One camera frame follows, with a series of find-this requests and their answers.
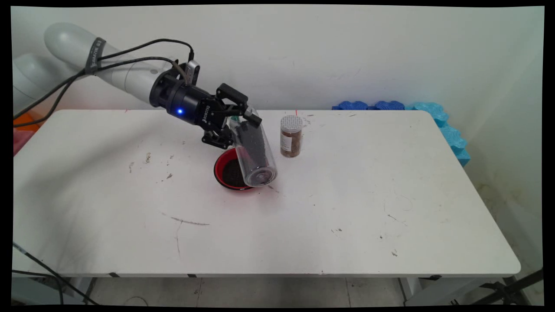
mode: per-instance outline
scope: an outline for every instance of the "cable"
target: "cable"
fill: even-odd
[[[27,256],[29,259],[35,261],[38,265],[42,266],[43,268],[46,269],[46,271],[49,271],[50,273],[52,273],[52,275],[54,275],[56,278],[58,278],[59,280],[63,281],[66,285],[68,285],[69,288],[73,289],[76,293],[78,293],[79,295],[83,296],[83,299],[85,299],[86,301],[94,304],[94,305],[99,305],[97,302],[95,302],[93,299],[89,298],[87,295],[83,294],[82,291],[80,291],[79,289],[75,288],[75,286],[73,286],[70,282],[66,281],[61,275],[59,275],[58,273],[54,272],[54,270],[52,270],[51,268],[49,268],[46,264],[42,263],[42,261],[40,261],[39,259],[35,258],[32,254],[28,253],[25,249],[21,248],[18,244],[16,244],[14,241],[12,241],[12,246],[15,247],[17,250],[19,250],[20,253],[24,254],[25,256]]]
[[[182,77],[185,77],[185,76],[186,76],[186,74],[185,74],[185,72],[183,71],[183,69],[182,69],[181,67],[179,67],[179,65],[178,65],[175,61],[172,61],[172,60],[169,59],[169,58],[157,57],[157,56],[150,56],[150,57],[141,57],[141,58],[136,58],[136,59],[130,59],[130,60],[128,60],[128,61],[123,61],[123,62],[119,62],[119,63],[116,63],[116,64],[111,64],[111,65],[108,65],[108,66],[100,67],[100,68],[98,68],[98,71],[100,72],[100,71],[104,71],[104,70],[106,70],[106,69],[114,68],[114,67],[121,66],[121,65],[127,65],[127,64],[131,64],[131,63],[142,62],[142,61],[150,61],[150,60],[161,60],[161,61],[169,62],[169,63],[171,63],[171,64],[173,65],[173,67],[175,68],[175,70],[178,71],[180,75],[182,75]]]
[[[131,49],[123,50],[123,51],[120,51],[120,52],[118,52],[118,53],[114,53],[114,54],[110,54],[110,55],[107,55],[107,56],[100,57],[100,58],[98,58],[98,60],[99,60],[99,61],[102,61],[103,59],[113,58],[113,57],[116,57],[116,56],[120,56],[120,55],[129,53],[129,52],[136,51],[136,50],[138,50],[138,49],[142,49],[142,48],[144,48],[144,47],[147,47],[147,46],[149,46],[149,45],[151,45],[151,44],[158,43],[158,42],[174,42],[174,43],[184,44],[184,45],[188,46],[189,49],[191,50],[191,51],[189,52],[189,61],[191,61],[191,60],[194,58],[194,56],[195,56],[195,53],[193,52],[193,47],[192,47],[189,43],[183,42],[183,41],[179,41],[179,40],[173,40],[173,39],[165,39],[165,38],[162,38],[162,39],[156,39],[156,40],[149,41],[149,42],[147,42],[147,43],[145,43],[145,44],[141,44],[140,46],[136,46],[136,47],[131,48]]]
[[[136,58],[136,59],[130,59],[128,61],[123,61],[123,62],[119,62],[119,63],[115,63],[115,64],[111,64],[108,66],[104,66],[104,67],[100,67],[98,68],[98,71],[105,71],[107,69],[111,69],[117,66],[122,66],[122,65],[127,65],[127,64],[132,64],[132,63],[137,63],[137,62],[142,62],[142,61],[149,61],[149,60],[161,60],[161,61],[166,61],[172,64],[172,66],[179,72],[179,74],[182,77],[185,77],[186,74],[183,71],[183,69],[181,67],[179,67],[179,65],[175,62],[172,61],[169,58],[165,58],[165,57],[141,57],[141,58]],[[81,70],[79,73],[69,77],[68,79],[66,79],[63,83],[57,85],[52,91],[48,92],[44,97],[41,97],[39,100],[35,101],[33,104],[31,104],[29,107],[27,107],[26,109],[24,109],[23,111],[21,111],[20,113],[18,113],[17,115],[14,116],[13,119],[18,118],[19,116],[23,115],[24,113],[26,113],[27,111],[31,110],[33,107],[37,106],[38,104],[40,104],[42,101],[44,101],[48,96],[52,95],[52,93],[56,92],[56,90],[58,90],[61,86],[64,85],[65,83],[65,87],[62,89],[62,91],[60,92],[60,94],[58,95],[58,98],[56,99],[56,101],[54,102],[54,104],[52,105],[52,108],[50,109],[50,111],[48,112],[48,114],[46,116],[44,116],[43,118],[34,120],[32,122],[28,122],[28,123],[21,123],[21,124],[15,124],[13,125],[14,128],[18,128],[18,127],[24,127],[26,125],[32,125],[32,124],[37,124],[40,122],[45,121],[46,119],[48,119],[55,111],[56,107],[58,106],[58,103],[60,102],[60,100],[62,99],[62,96],[64,95],[64,93],[67,91],[67,89],[69,88],[69,86],[79,77],[84,76],[85,75],[85,70]]]
[[[60,100],[62,99],[62,96],[64,96],[64,93],[67,91],[67,89],[69,88],[69,86],[79,77],[85,75],[85,70],[80,71],[79,73],[77,73],[76,75],[72,76],[71,80],[65,85],[65,87],[62,89],[62,91],[60,92],[60,94],[58,95],[58,98],[56,98],[56,101],[54,102],[54,104],[52,105],[52,107],[50,108],[50,111],[48,112],[48,114],[46,114],[46,116],[44,116],[43,118],[34,120],[32,122],[28,122],[28,123],[20,123],[20,124],[15,124],[13,125],[14,128],[17,127],[24,127],[26,125],[31,125],[31,124],[37,124],[40,122],[45,121],[46,119],[48,119],[56,110],[56,107],[58,106],[58,103],[60,103]]]
[[[56,281],[56,284],[58,284],[58,293],[60,294],[60,305],[64,305],[64,295],[63,295],[63,292],[62,292],[62,285],[60,284],[60,280],[56,276],[48,275],[48,274],[42,274],[42,273],[25,272],[25,271],[19,271],[19,270],[12,270],[12,273],[25,274],[25,275],[36,275],[36,276],[42,276],[44,278],[53,278]]]
[[[55,86],[54,89],[50,90],[47,94],[43,95],[43,97],[39,98],[38,100],[36,100],[35,102],[33,102],[33,104],[29,105],[27,108],[24,108],[21,112],[17,113],[16,115],[13,116],[13,120],[16,120],[17,118],[21,117],[21,115],[23,115],[24,113],[30,111],[31,109],[33,109],[35,106],[41,104],[44,100],[46,100],[50,95],[52,95],[54,92],[56,92],[57,90],[59,90],[61,87],[63,87],[65,84],[67,84],[70,80],[73,79],[74,76],[69,77],[68,79],[62,81],[59,85]]]

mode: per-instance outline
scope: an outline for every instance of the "bowl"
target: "bowl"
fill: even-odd
[[[227,165],[230,161],[234,159],[237,159],[237,152],[235,151],[235,148],[226,150],[222,155],[220,155],[220,157],[218,157],[216,163],[214,164],[214,177],[216,177],[216,181],[218,181],[218,183],[220,183],[223,187],[231,190],[248,190],[253,188],[248,185],[244,187],[236,187],[224,182],[223,172],[225,165]]]

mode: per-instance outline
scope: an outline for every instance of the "robotiq logo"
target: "robotiq logo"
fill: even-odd
[[[206,109],[204,110],[203,122],[206,122],[206,118],[208,117],[208,110],[209,109],[210,109],[210,105],[207,105]]]

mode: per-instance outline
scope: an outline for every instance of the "plastic bottle cap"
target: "plastic bottle cap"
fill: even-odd
[[[302,118],[295,115],[287,115],[281,119],[281,131],[297,133],[302,130]]]

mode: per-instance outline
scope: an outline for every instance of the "white wall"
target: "white wall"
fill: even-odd
[[[225,82],[258,109],[330,109],[343,100],[442,104],[469,140],[468,175],[519,256],[522,274],[543,264],[543,7],[12,7],[13,57],[46,55],[43,32],[62,21],[120,49],[160,37],[187,41],[201,64],[199,87],[214,92]],[[185,60],[187,53],[162,43],[135,55]],[[60,107],[150,105],[89,77],[70,88]],[[528,292],[543,302],[538,287]]]
[[[543,20],[530,39],[528,63],[492,97],[498,101],[491,103],[490,114],[482,116],[482,126],[469,141],[472,160],[465,167],[522,264],[518,278],[543,266]],[[531,301],[543,304],[543,282],[525,292]]]
[[[329,109],[343,100],[433,101],[463,132],[522,48],[542,9],[328,5],[12,7],[12,53],[48,53],[44,30],[71,22],[121,49],[181,39],[201,64],[198,85],[225,82],[257,108]],[[137,56],[187,56],[159,44]],[[87,78],[61,108],[149,108]]]

